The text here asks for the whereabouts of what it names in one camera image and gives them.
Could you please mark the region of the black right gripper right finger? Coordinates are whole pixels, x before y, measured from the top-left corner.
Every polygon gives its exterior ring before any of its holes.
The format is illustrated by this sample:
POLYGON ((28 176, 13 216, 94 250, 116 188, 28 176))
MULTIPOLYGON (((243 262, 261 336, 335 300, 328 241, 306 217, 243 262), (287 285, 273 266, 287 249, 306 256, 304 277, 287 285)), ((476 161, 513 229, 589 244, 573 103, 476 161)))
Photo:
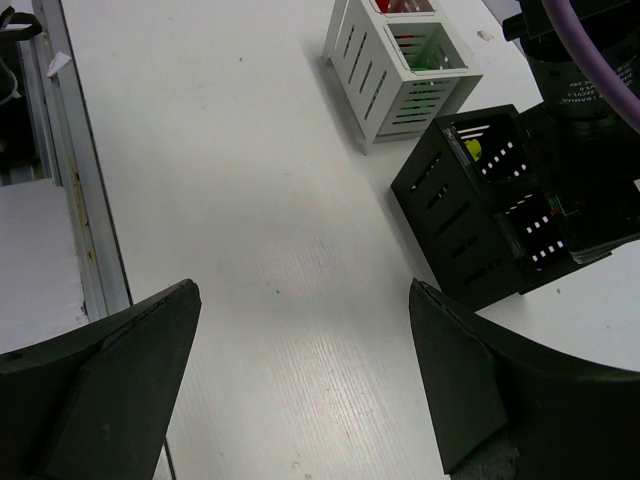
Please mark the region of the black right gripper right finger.
POLYGON ((561 353, 414 280, 409 315, 453 479, 635 479, 639 376, 561 353))

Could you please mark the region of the red arch lego brick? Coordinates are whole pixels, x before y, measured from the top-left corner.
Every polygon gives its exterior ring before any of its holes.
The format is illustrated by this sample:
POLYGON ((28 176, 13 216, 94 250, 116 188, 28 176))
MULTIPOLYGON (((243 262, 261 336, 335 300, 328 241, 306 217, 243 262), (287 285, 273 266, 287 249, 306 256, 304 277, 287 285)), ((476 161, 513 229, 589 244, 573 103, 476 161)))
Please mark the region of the red arch lego brick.
POLYGON ((381 13, 410 13, 415 10, 414 2, 409 0, 376 0, 377 7, 381 13))

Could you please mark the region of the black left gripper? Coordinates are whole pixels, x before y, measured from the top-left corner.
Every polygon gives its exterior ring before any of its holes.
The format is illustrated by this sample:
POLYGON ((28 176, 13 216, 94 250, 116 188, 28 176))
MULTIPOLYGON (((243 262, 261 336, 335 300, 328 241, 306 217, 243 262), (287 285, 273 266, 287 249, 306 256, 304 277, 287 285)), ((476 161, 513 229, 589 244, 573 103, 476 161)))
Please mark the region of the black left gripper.
POLYGON ((532 172, 579 264, 639 239, 639 134, 610 116, 577 121, 544 104, 518 115, 532 172))

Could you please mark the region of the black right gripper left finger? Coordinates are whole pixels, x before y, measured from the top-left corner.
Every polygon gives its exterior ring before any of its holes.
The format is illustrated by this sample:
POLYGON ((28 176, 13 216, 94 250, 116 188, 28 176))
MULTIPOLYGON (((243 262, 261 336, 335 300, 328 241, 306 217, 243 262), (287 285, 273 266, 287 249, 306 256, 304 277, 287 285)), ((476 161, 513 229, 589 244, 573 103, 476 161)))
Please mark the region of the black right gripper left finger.
POLYGON ((183 280, 1 356, 4 479, 150 479, 201 312, 183 280))

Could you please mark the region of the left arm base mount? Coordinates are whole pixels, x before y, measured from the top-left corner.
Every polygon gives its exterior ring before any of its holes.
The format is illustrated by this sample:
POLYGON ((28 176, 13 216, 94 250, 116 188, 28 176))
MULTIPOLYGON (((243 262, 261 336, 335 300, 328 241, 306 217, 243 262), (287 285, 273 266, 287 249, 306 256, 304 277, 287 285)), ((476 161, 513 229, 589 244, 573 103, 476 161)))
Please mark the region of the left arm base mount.
POLYGON ((1 10, 1 174, 38 158, 19 43, 42 33, 37 18, 11 5, 1 10))

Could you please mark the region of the lime rounded lego brick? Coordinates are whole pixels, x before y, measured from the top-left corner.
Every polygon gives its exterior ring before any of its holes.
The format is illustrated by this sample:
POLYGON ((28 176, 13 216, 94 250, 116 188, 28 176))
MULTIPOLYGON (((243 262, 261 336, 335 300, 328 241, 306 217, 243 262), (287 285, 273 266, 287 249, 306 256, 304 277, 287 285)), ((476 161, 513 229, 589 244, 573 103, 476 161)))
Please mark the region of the lime rounded lego brick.
POLYGON ((465 141, 465 146, 475 162, 482 157, 482 146, 477 138, 465 141))

